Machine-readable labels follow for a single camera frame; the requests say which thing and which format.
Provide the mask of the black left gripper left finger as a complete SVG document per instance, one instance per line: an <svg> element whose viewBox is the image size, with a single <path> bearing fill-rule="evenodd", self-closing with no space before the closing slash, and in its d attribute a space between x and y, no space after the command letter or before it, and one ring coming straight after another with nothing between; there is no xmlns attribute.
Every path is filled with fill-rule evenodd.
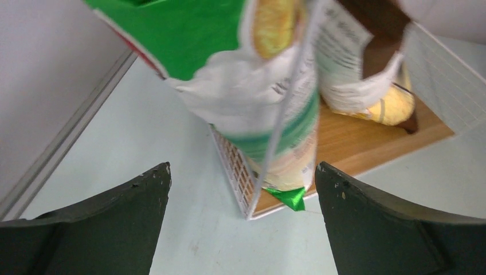
<svg viewBox="0 0 486 275"><path fill-rule="evenodd" d="M161 163L33 219L1 223L2 274L149 274L171 187Z"/></svg>

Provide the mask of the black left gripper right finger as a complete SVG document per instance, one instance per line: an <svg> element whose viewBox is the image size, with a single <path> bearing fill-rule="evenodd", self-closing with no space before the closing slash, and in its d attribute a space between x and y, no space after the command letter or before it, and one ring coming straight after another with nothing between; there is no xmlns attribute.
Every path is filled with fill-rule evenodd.
<svg viewBox="0 0 486 275"><path fill-rule="evenodd" d="M339 274L484 274L485 220L425 207L321 162L315 186Z"/></svg>

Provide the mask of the yellow snack pack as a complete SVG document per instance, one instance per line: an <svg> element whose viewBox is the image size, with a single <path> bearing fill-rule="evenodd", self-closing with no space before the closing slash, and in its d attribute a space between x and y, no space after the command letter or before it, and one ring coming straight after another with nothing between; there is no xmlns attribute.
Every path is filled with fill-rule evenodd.
<svg viewBox="0 0 486 275"><path fill-rule="evenodd" d="M387 93L376 104L360 112L334 109L332 112L387 126L398 126L412 118L415 108L416 101L411 92L410 77L405 64L402 64Z"/></svg>

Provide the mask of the white brown snack bag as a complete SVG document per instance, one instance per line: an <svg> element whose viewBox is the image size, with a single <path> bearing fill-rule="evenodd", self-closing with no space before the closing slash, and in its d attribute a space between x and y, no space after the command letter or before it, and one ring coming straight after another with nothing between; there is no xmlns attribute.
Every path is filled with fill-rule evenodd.
<svg viewBox="0 0 486 275"><path fill-rule="evenodd" d="M315 42L320 93L334 111L364 112L398 74L411 19L398 1L330 1L322 15Z"/></svg>

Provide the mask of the green white snack bag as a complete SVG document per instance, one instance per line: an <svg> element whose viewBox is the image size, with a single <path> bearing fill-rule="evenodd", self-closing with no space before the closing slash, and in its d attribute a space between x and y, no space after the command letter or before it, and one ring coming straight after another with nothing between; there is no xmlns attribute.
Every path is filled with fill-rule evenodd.
<svg viewBox="0 0 486 275"><path fill-rule="evenodd" d="M313 182L319 96L306 1L87 1L241 151L262 189L294 211Z"/></svg>

